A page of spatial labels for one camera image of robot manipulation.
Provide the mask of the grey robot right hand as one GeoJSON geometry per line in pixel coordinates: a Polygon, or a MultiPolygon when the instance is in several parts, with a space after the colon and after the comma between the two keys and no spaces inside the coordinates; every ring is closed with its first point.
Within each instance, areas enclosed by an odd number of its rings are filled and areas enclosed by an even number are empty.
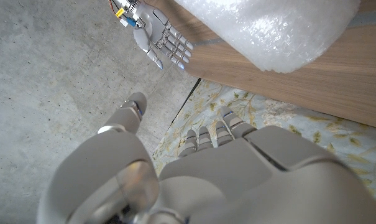
{"type": "Polygon", "coordinates": [[[109,6],[123,26],[133,28],[138,47],[158,68],[163,68],[163,63],[157,50],[182,70],[185,68],[192,56],[193,44],[172,26],[159,8],[140,0],[109,0],[109,6]]]}

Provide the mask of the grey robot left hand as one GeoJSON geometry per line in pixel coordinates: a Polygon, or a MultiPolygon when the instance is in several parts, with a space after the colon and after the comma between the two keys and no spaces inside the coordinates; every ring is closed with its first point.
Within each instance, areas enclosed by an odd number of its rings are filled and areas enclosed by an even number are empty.
{"type": "Polygon", "coordinates": [[[188,131],[156,173],[136,133],[147,100],[132,94],[57,168],[38,223],[376,223],[376,200],[335,155],[222,107],[217,141],[188,131]]]}

